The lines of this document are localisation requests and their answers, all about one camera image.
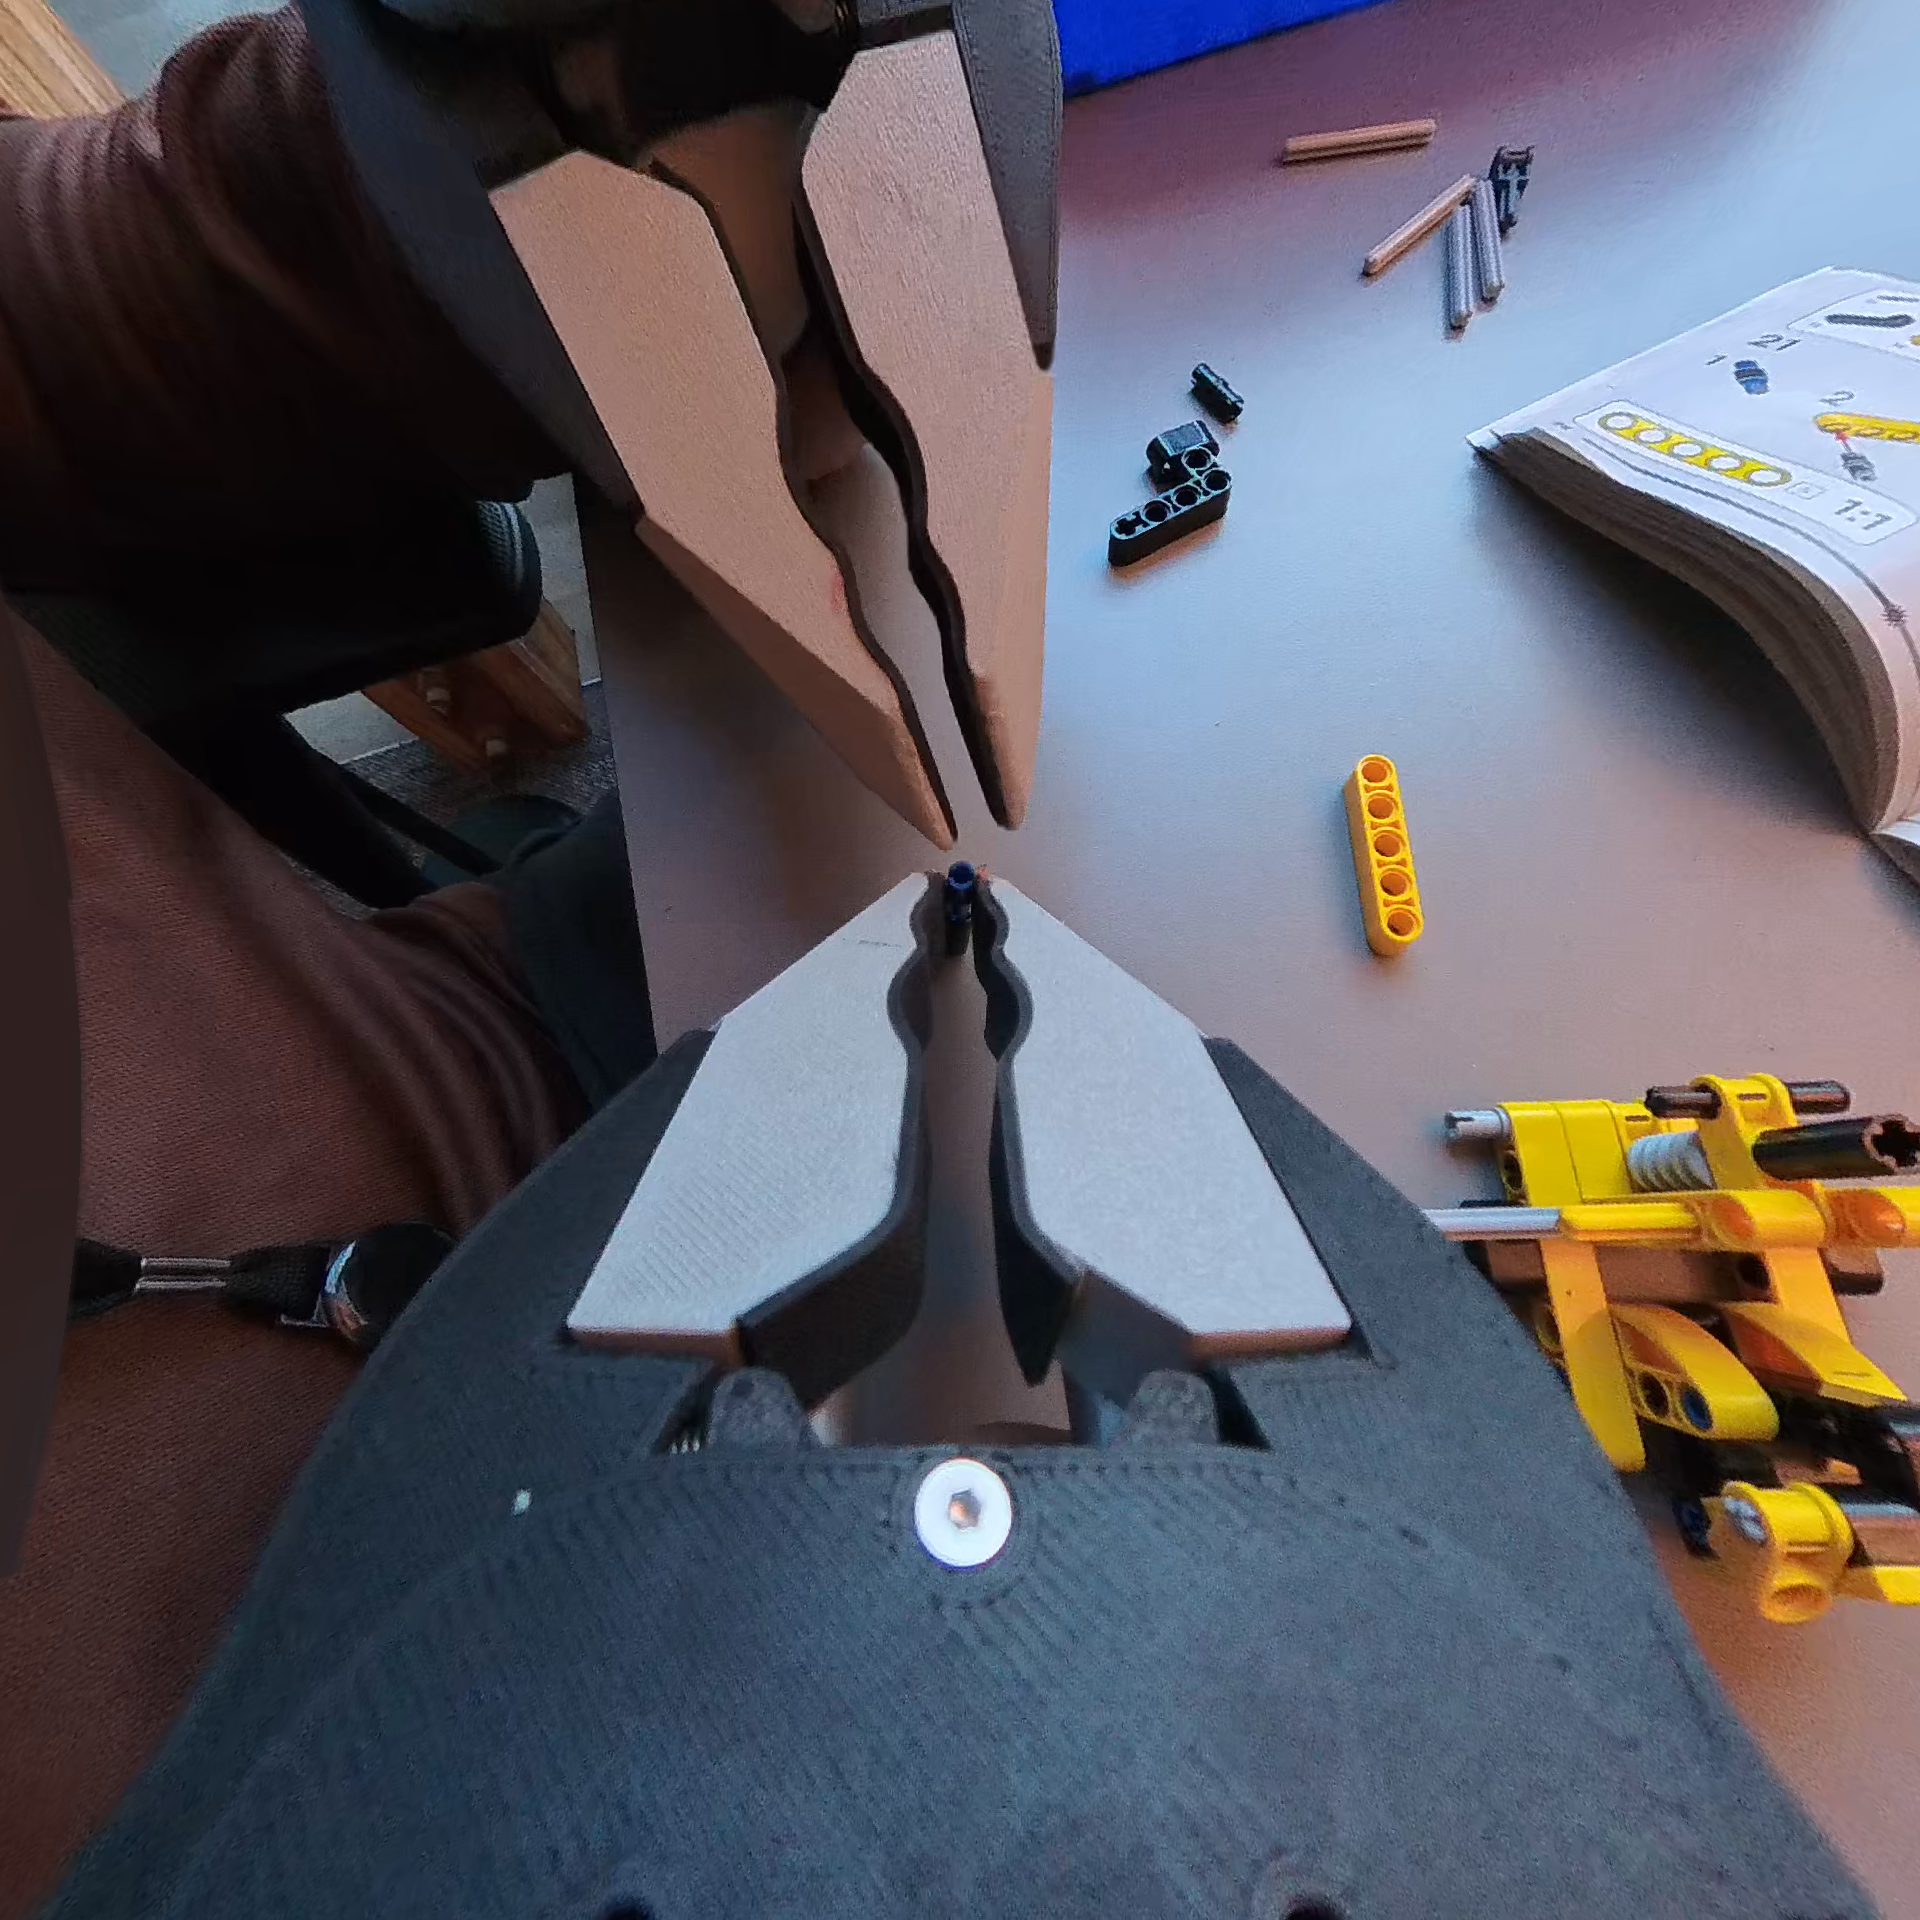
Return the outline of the person's brown top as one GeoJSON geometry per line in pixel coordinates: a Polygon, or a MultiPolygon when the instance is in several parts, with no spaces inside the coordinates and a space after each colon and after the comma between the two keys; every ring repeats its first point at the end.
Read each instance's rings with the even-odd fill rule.
{"type": "MultiPolygon", "coordinates": [[[[471,1231],[588,1119],[484,884],[353,920],[15,616],[70,874],[79,1234],[158,1258],[471,1231]]],[[[67,1338],[3,1622],[3,1913],[111,1815],[356,1361],[207,1298],[67,1338]]]]}

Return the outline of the wooden furniture base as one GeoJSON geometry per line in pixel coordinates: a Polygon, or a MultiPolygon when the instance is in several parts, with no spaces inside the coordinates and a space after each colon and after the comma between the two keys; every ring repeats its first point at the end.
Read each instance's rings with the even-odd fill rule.
{"type": "Polygon", "coordinates": [[[569,752],[589,735],[577,642],[541,602],[519,638],[364,688],[375,710],[457,770],[569,752]]]}

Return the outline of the wooden panel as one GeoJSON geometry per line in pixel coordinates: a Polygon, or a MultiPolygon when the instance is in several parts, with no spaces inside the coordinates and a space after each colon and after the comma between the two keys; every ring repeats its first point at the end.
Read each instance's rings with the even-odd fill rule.
{"type": "Polygon", "coordinates": [[[3,2],[3,118],[43,121],[107,113],[125,100],[47,2],[3,2]]]}

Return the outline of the yellow lego beam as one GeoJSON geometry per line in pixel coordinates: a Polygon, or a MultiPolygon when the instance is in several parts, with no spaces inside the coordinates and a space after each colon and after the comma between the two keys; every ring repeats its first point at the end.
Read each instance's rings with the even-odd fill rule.
{"type": "Polygon", "coordinates": [[[1424,935],[1424,900],[1407,839],[1407,817],[1396,764],[1357,758],[1341,787],[1360,921],[1369,951],[1396,958],[1424,935]]]}

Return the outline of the person's left forearm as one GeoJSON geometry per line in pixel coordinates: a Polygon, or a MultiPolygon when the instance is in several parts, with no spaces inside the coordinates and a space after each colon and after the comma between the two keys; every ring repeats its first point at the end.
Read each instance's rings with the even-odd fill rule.
{"type": "Polygon", "coordinates": [[[201,33],[110,113],[4,121],[7,587],[566,467],[382,232],[293,7],[201,33]]]}

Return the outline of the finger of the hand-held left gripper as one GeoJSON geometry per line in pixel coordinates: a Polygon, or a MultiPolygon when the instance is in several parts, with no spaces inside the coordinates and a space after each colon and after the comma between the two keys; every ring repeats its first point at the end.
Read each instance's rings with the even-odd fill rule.
{"type": "Polygon", "coordinates": [[[784,386],[688,185],[569,154],[492,210],[636,491],[636,536],[849,776],[932,847],[919,714],[787,468],[784,386]]]}
{"type": "Polygon", "coordinates": [[[800,156],[800,246],[854,422],[895,476],[983,801],[1037,770],[1051,378],[1029,336],[955,28],[852,28],[800,156]]]}

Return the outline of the black angled lego beam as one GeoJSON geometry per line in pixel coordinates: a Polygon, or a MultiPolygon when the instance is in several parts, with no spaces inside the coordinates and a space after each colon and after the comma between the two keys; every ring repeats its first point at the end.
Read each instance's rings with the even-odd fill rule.
{"type": "Polygon", "coordinates": [[[1111,521],[1108,567],[1126,569],[1204,534],[1225,519],[1231,473],[1219,465],[1192,471],[1111,521]]]}

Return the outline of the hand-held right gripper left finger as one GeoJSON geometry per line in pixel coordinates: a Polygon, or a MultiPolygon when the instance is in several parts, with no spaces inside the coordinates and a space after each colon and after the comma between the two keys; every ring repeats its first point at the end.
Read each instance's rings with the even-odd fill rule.
{"type": "Polygon", "coordinates": [[[940,884],[910,874],[721,1016],[566,1334],[774,1374],[804,1408],[875,1364],[923,1291],[940,884]]]}

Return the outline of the yellow lego vehicle model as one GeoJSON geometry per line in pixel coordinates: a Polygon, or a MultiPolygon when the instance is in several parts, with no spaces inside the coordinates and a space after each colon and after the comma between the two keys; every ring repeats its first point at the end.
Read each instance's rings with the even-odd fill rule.
{"type": "Polygon", "coordinates": [[[1599,1452],[1755,1612],[1917,1603],[1915,1399],[1844,1300],[1915,1250],[1915,1121],[1833,1079],[1701,1075],[1640,1097],[1448,1111],[1496,1198],[1433,1210],[1599,1452]]]}

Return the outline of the black office chair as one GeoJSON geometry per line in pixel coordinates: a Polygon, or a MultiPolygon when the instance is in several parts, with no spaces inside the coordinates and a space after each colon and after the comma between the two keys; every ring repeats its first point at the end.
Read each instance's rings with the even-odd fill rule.
{"type": "Polygon", "coordinates": [[[121,567],[99,593],[32,586],[8,602],[140,735],[353,906],[494,878],[534,833],[580,818],[549,796],[492,796],[436,823],[293,724],[524,636],[543,566],[515,504],[429,496],[371,534],[241,550],[227,567],[121,567]]]}

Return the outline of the blue box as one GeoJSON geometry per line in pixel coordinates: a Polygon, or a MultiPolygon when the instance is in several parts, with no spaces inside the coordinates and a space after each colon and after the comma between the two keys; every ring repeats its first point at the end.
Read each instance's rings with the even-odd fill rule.
{"type": "Polygon", "coordinates": [[[1080,98],[1372,2],[1051,2],[1063,94],[1080,98]]]}

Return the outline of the lego instruction booklet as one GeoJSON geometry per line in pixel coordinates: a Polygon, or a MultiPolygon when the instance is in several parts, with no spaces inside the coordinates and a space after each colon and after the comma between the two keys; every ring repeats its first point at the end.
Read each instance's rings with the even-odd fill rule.
{"type": "Polygon", "coordinates": [[[1789,687],[1917,878],[1917,287],[1822,271],[1472,434],[1705,594],[1789,687]]]}

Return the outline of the person's dark trousers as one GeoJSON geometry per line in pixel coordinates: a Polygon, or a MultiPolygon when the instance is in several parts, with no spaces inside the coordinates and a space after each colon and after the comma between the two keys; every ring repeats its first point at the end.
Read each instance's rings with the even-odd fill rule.
{"type": "Polygon", "coordinates": [[[495,882],[533,1003],[598,1113],[657,1056],[616,792],[525,839],[495,882]]]}

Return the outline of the tan lego axle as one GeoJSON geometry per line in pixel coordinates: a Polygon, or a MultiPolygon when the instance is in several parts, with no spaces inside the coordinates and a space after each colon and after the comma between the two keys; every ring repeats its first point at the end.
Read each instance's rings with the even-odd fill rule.
{"type": "Polygon", "coordinates": [[[1472,203],[1477,185],[1483,185],[1478,177],[1460,177],[1452,185],[1441,188],[1419,210],[1407,215],[1395,232],[1365,251],[1360,260],[1360,276],[1365,282],[1379,280],[1403,260],[1406,255],[1444,228],[1459,208],[1472,203]]]}
{"type": "Polygon", "coordinates": [[[1299,132],[1284,138],[1277,166],[1319,166],[1385,154],[1414,154],[1430,146],[1436,132],[1436,118],[1409,118],[1391,123],[1299,132]]]}

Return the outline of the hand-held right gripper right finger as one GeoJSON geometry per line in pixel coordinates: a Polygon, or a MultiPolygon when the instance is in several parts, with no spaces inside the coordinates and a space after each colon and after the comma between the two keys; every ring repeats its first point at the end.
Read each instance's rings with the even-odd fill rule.
{"type": "Polygon", "coordinates": [[[1007,880],[974,932],[1024,1380],[1060,1371],[1120,1407],[1156,1371],[1343,1345],[1351,1312],[1195,1023],[1007,880]]]}

